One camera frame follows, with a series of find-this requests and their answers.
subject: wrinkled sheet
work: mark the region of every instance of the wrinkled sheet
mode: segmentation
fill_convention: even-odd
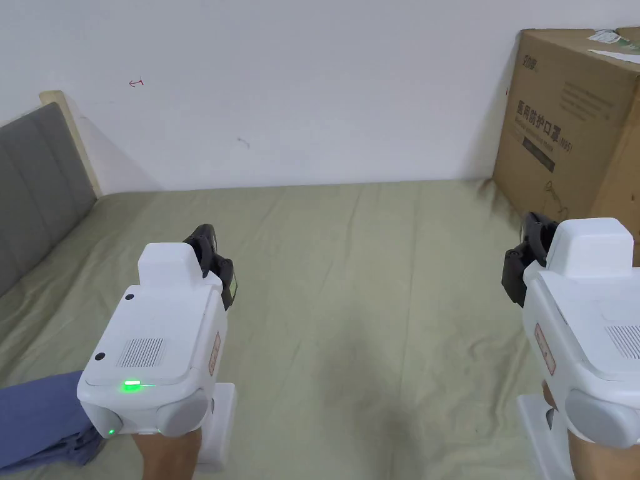
[[[500,276],[519,219],[490,181],[125,193],[0,298],[0,386],[82,369],[149,242],[212,223],[238,292],[216,479],[534,479],[515,407],[541,376]],[[141,477],[129,436],[83,468]],[[208,478],[196,474],[196,478]]]

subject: white wall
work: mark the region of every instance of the white wall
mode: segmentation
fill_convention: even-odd
[[[106,193],[487,177],[518,31],[630,24],[638,0],[3,0],[0,123],[63,90]]]

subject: red mark on wall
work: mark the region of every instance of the red mark on wall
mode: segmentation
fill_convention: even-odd
[[[131,85],[133,88],[135,88],[135,87],[136,87],[136,85],[137,85],[138,83],[139,83],[140,85],[144,85],[144,83],[142,83],[142,77],[140,77],[140,80],[138,80],[137,82],[134,82],[133,80],[132,80],[132,81],[130,81],[130,82],[129,82],[129,85]]]

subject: gray knob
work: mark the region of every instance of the gray knob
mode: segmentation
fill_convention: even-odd
[[[111,438],[122,429],[122,420],[108,408],[97,406],[93,403],[80,403],[86,412],[86,416],[89,417],[95,429],[104,438]]]
[[[178,402],[157,409],[156,422],[164,436],[181,436],[195,429],[204,418],[209,401],[200,388]]]
[[[628,406],[572,390],[564,402],[567,417],[592,442],[626,449],[640,438],[640,417]]]

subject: green led light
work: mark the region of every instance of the green led light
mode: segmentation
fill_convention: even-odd
[[[142,385],[122,385],[120,391],[124,394],[133,394],[139,392],[142,389]]]

